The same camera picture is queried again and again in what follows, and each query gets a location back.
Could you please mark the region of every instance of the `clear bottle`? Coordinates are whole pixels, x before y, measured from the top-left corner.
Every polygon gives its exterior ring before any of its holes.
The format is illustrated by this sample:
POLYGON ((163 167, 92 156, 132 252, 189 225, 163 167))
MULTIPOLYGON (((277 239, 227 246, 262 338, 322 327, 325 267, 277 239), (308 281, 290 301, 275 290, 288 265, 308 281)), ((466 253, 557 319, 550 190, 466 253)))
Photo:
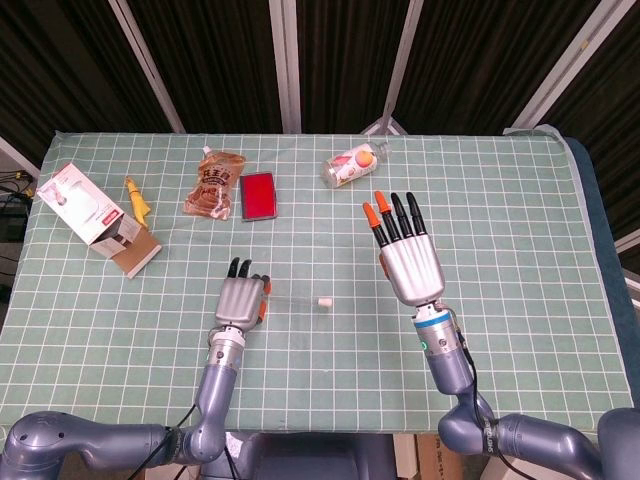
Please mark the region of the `clear bottle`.
POLYGON ((391 148, 388 142, 367 142, 327 160, 322 177, 331 188, 360 178, 378 168, 378 163, 389 159, 391 148))

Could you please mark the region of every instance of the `red box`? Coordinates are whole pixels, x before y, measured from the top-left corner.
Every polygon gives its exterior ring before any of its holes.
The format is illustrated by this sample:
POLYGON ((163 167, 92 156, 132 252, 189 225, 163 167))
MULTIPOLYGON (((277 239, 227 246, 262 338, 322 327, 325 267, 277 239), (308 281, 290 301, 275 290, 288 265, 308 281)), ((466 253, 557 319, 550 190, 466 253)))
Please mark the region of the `red box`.
POLYGON ((278 216, 276 188, 271 172, 240 177, 242 219, 246 222, 267 220, 278 216))

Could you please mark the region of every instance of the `bottle label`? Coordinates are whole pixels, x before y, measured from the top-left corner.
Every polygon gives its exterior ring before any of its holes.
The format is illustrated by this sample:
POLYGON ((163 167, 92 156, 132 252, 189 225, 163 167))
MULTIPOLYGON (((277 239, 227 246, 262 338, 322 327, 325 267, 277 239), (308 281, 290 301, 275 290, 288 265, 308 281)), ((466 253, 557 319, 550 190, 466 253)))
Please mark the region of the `bottle label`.
POLYGON ((358 145, 329 160, 337 186, 370 173, 378 166, 378 158, 368 143, 358 145))

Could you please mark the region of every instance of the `yellow object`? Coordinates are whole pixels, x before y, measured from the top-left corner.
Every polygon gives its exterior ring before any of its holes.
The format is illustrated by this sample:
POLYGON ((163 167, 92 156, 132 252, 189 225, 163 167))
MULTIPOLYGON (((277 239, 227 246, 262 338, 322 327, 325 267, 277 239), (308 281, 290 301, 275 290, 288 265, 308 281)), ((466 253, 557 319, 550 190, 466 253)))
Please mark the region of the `yellow object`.
POLYGON ((151 211, 151 207, 147 205, 147 202, 142 198, 142 194, 136 183, 129 176, 125 177, 124 184, 129 189, 129 198, 131 198, 131 205, 133 207, 133 216, 136 217, 136 220, 140 225, 144 228, 149 229, 149 225, 144 221, 144 216, 151 211))

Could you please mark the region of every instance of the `robot forearm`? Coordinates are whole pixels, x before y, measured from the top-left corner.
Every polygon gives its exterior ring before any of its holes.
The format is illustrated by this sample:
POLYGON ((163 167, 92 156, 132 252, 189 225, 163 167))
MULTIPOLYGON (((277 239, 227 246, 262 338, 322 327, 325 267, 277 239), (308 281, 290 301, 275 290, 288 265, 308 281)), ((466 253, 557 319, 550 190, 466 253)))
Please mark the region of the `robot forearm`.
MULTIPOLYGON (((59 412, 32 413, 7 436, 0 479, 56 479, 70 452, 79 452, 92 470, 135 468, 166 435, 162 425, 106 425, 59 412)), ((167 451, 160 451, 149 465, 166 461, 167 451)))
POLYGON ((9 432, 0 459, 1 480, 54 480, 67 453, 79 452, 91 470, 136 468, 160 444, 147 464, 202 464, 225 445, 224 420, 244 350, 240 330, 212 335, 209 362, 198 390, 201 418, 195 427, 107 425, 60 412, 39 412, 19 420, 9 432))
POLYGON ((447 447, 463 454, 501 452, 580 480, 603 478, 598 451, 574 428, 521 414, 494 420, 491 408, 478 395, 486 422, 481 429, 473 405, 473 378, 452 312, 421 307, 414 325, 438 390, 458 397, 458 405, 438 425, 447 447))

